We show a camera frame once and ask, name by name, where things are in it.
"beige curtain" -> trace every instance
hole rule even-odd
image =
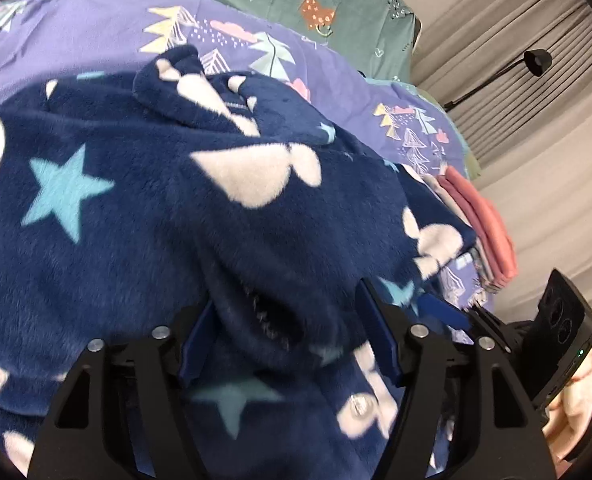
[[[506,320],[533,316],[553,267],[592,306],[592,11],[585,0],[463,0],[423,30],[412,70],[447,102],[531,48],[553,55],[548,73],[514,69],[450,113],[515,243],[520,275],[496,297]]]

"black lamp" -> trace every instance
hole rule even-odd
[[[484,81],[482,84],[480,84],[476,88],[474,88],[471,92],[464,94],[462,97],[459,97],[455,101],[449,101],[448,103],[445,103],[444,105],[442,105],[442,107],[445,109],[446,112],[450,111],[451,109],[458,106],[461,102],[466,101],[472,95],[478,93],[484,87],[491,84],[496,79],[498,79],[500,76],[505,75],[507,72],[509,72],[509,70],[517,67],[518,65],[520,65],[523,62],[525,65],[527,65],[528,70],[534,76],[540,77],[541,75],[543,75],[544,72],[546,72],[547,70],[549,70],[551,68],[551,63],[553,61],[551,58],[551,54],[549,54],[544,48],[537,48],[535,50],[527,50],[527,52],[525,52],[525,54],[522,56],[522,59],[519,59],[519,60],[515,61],[514,63],[507,65],[505,68],[500,70],[500,72],[496,72],[489,79],[487,79],[487,81]]]

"star print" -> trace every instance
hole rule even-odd
[[[335,128],[324,123],[320,123],[319,128],[327,134],[327,144],[331,144],[335,140]]]
[[[338,359],[341,355],[343,355],[343,349],[338,348],[335,346],[317,346],[317,345],[310,345],[309,351],[312,354],[316,354],[320,357],[320,366],[327,366],[328,364],[333,363]]]
[[[43,158],[33,158],[29,164],[41,190],[32,202],[22,226],[47,218],[51,213],[74,243],[80,240],[80,203],[109,191],[114,181],[83,174],[85,145],[62,166]]]
[[[398,167],[393,162],[391,162],[390,160],[386,160],[386,158],[384,158],[382,161],[384,162],[385,166],[396,171],[396,173],[400,173],[400,170],[398,170]]]
[[[384,278],[378,278],[380,282],[386,286],[387,291],[389,292],[389,296],[391,296],[391,304],[396,306],[407,306],[413,298],[413,282],[409,281],[405,288],[400,288],[397,283],[390,282]],[[418,307],[415,303],[412,305],[413,311],[415,315],[418,316]]]
[[[215,402],[218,405],[225,429],[234,440],[238,438],[240,418],[248,403],[281,402],[283,399],[281,394],[256,377],[199,388],[191,394],[193,402]]]

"orange bear print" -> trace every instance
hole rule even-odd
[[[309,28],[316,28],[316,30],[323,36],[329,36],[331,25],[335,16],[335,10],[322,7],[317,0],[305,0],[300,6],[300,12]]]

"lamp shade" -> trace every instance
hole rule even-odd
[[[527,50],[524,55],[525,64],[529,71],[536,77],[540,77],[544,72],[551,68],[553,62],[551,54],[544,48]]]

